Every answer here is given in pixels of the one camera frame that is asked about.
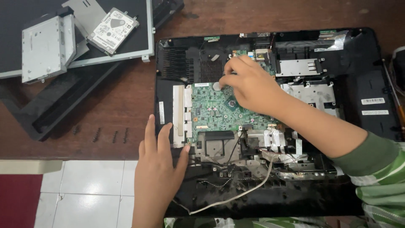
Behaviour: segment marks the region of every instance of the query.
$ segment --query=vent grille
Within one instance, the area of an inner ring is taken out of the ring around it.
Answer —
[[[222,61],[202,61],[201,62],[201,82],[217,82],[222,77],[224,70]]]
[[[194,82],[194,60],[186,58],[187,49],[187,47],[176,47],[164,50],[162,77]]]

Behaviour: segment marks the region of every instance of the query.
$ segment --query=hand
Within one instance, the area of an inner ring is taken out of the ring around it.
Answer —
[[[225,76],[220,85],[234,88],[238,103],[249,110],[273,116],[283,98],[291,97],[284,92],[273,77],[248,56],[233,57],[225,64]]]
[[[190,146],[183,148],[174,168],[169,142],[172,126],[162,127],[156,143],[155,116],[149,117],[135,170],[133,228],[162,227],[164,213],[183,181]]]

